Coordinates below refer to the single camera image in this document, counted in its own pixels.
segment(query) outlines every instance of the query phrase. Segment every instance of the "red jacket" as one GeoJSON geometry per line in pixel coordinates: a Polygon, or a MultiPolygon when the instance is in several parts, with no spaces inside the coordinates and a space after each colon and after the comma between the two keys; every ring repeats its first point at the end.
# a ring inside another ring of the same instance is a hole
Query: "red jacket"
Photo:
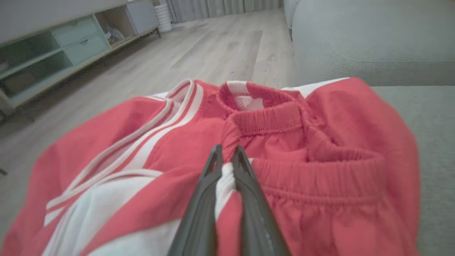
{"type": "Polygon", "coordinates": [[[187,80],[96,116],[39,157],[2,255],[165,255],[215,144],[219,255],[239,254],[237,145],[293,255],[417,254],[415,139],[350,78],[281,91],[187,80]]]}

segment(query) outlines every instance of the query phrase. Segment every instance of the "cabinet drawer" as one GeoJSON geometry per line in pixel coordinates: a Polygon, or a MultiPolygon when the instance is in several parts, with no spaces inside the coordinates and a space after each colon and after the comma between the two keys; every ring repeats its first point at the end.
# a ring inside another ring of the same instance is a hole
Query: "cabinet drawer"
{"type": "Polygon", "coordinates": [[[92,17],[83,18],[68,22],[58,28],[52,30],[61,46],[65,47],[72,43],[79,42],[80,40],[95,34],[96,25],[92,17]]]}
{"type": "Polygon", "coordinates": [[[65,52],[73,64],[77,65],[105,49],[107,49],[107,46],[103,38],[101,36],[94,36],[69,47],[65,52]]]}

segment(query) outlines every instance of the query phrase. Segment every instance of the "wooden floor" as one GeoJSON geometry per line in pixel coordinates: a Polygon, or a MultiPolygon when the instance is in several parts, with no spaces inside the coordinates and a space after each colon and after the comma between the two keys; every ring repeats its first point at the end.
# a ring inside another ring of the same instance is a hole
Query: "wooden floor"
{"type": "Polygon", "coordinates": [[[282,9],[187,22],[161,39],[151,36],[130,44],[0,127],[0,167],[9,173],[0,176],[0,241],[23,205],[40,152],[100,112],[134,96],[168,91],[186,78],[290,87],[298,85],[295,76],[282,9]]]}

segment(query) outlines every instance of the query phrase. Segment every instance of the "gray upholstery fabric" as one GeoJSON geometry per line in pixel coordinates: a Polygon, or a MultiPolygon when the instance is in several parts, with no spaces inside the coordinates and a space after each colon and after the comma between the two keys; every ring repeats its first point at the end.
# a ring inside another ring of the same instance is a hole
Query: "gray upholstery fabric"
{"type": "Polygon", "coordinates": [[[288,23],[289,29],[292,29],[295,8],[297,8],[299,2],[300,0],[284,0],[284,15],[286,16],[286,22],[288,23]]]}
{"type": "Polygon", "coordinates": [[[455,86],[374,87],[401,115],[419,146],[419,251],[455,251],[455,86]]]}
{"type": "Polygon", "coordinates": [[[173,23],[283,6],[282,0],[167,0],[173,23]]]}
{"type": "Polygon", "coordinates": [[[292,33],[302,84],[455,85],[455,1],[301,0],[292,33]]]}

